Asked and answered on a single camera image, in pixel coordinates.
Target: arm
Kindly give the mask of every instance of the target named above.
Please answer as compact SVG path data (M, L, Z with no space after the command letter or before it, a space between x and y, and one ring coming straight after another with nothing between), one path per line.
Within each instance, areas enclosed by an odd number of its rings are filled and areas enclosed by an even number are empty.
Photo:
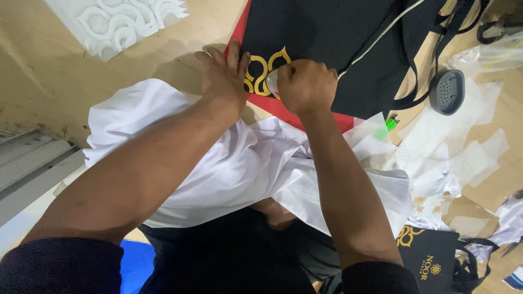
M74 181L45 211L23 243L81 237L120 244L175 191L245 108L250 55L227 61L216 48L195 56L204 69L203 97L186 111L127 142Z
M281 101L298 115L314 156L323 216L342 269L367 261L403 265L381 200L331 114L337 73L293 61L278 70Z

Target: hand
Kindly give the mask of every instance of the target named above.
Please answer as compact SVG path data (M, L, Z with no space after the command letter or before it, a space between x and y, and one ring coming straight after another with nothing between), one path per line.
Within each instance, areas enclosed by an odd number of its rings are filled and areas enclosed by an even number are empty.
M300 59L278 69L281 102L298 117L317 111L330 112L336 95L338 74L323 62Z
M240 43L236 38L231 41L227 61L223 58L223 53L214 47L210 47L208 52L209 54L202 51L195 53L195 57L203 66L201 100L224 102L223 105L236 115L237 121L247 102L243 80L251 61L251 54L243 53L239 61Z

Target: gray round object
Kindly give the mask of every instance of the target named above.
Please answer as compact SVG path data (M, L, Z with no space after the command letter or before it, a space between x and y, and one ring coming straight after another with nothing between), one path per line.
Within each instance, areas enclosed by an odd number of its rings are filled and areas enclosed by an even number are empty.
M430 92L430 105L442 115L454 114L465 98L465 77L461 70L441 71Z

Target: black sleeve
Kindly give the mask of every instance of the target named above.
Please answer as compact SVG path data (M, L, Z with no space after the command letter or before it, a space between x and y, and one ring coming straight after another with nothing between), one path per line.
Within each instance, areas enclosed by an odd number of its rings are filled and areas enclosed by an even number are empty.
M343 293L419 294L414 275L403 266L386 262L363 262L342 274Z
M122 248L100 240L31 241L2 258L0 293L119 293L122 257Z

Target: beige floor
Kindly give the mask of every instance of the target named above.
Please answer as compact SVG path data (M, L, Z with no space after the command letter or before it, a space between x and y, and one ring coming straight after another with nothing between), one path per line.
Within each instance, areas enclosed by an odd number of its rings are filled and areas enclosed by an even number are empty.
M487 16L510 11L516 1L497 0L496 7ZM55 138L87 146L89 108L120 88L155 77L180 90L199 94L201 67L192 53L211 44L223 49L245 3L246 0L187 0L190 16L104 63L86 54L43 0L3 0L0 8L0 127L11 131L40 128ZM420 81L426 80L429 74L428 53L435 40L436 36L430 34L416 57ZM475 45L475 30L456 37L447 46L441 62ZM500 157L501 168L484 183L477 188L464 187L463 194L469 200L464 198L465 202L454 215L468 215L476 210L472 201L495 211L504 197L522 188L523 137L519 117L523 113L523 69L478 78L478 82L498 80L504 80L505 86L493 123L474 127L469 140L478 139L481 143L497 128L503 128L511 149ZM412 79L407 75L398 96L408 91L410 85ZM399 112L398 129L412 121L421 108ZM244 119L254 122L267 116L269 114L253 106ZM393 141L399 143L395 132L392 136ZM498 253L494 254L493 272L475 293L511 292L501 279L520 264L523 264L523 248L503 259Z

